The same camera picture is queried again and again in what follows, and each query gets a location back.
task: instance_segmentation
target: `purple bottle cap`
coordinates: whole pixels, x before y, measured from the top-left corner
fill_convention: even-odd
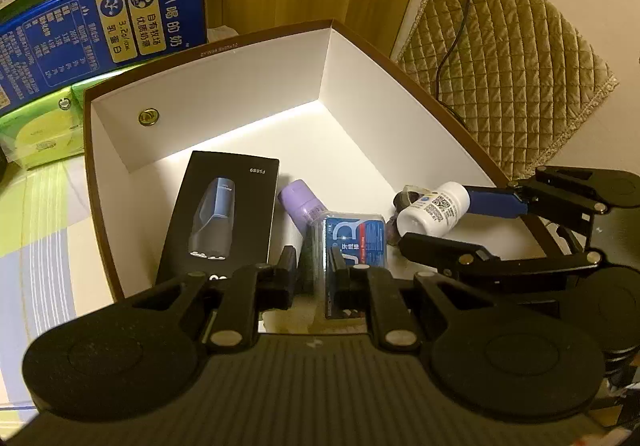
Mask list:
[[[308,225],[326,210],[324,204],[301,179],[283,187],[278,194],[278,200],[302,235],[306,233]]]

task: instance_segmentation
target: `white bottle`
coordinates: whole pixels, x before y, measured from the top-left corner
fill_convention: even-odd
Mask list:
[[[398,233],[444,236],[469,209],[469,193],[457,182],[447,182],[436,191],[425,193],[400,211]]]

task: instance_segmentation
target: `quilted cushion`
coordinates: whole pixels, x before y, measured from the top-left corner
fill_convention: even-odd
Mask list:
[[[434,92],[464,0],[423,0],[398,65]],[[440,100],[509,178],[547,162],[617,85],[609,66],[547,0],[471,0],[440,74]]]

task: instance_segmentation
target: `black power cord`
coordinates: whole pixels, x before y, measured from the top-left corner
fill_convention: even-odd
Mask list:
[[[462,13],[462,21],[460,22],[460,28],[458,28],[458,32],[456,33],[456,37],[453,40],[453,44],[449,47],[449,50],[447,50],[447,53],[444,55],[444,58],[442,58],[442,61],[438,65],[438,69],[436,70],[436,89],[435,89],[435,94],[434,94],[436,100],[439,103],[441,103],[443,106],[445,106],[447,109],[449,109],[449,111],[453,114],[453,116],[456,119],[458,119],[458,121],[460,122],[460,124],[462,124],[462,126],[465,126],[465,122],[463,121],[462,117],[460,117],[460,115],[458,115],[456,113],[456,111],[453,110],[453,108],[451,106],[449,106],[448,104],[446,104],[446,103],[444,103],[444,102],[442,102],[440,100],[440,72],[442,71],[442,67],[444,66],[446,61],[449,59],[449,56],[453,52],[453,49],[456,48],[456,45],[458,44],[458,41],[460,41],[460,36],[462,35],[462,31],[465,29],[466,17],[469,14],[469,5],[470,4],[471,4],[471,0],[465,0],[465,8],[464,8],[463,13]]]

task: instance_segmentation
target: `blue milk carton box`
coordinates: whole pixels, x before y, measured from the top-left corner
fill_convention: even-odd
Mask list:
[[[48,0],[0,25],[0,116],[205,42],[204,0]]]

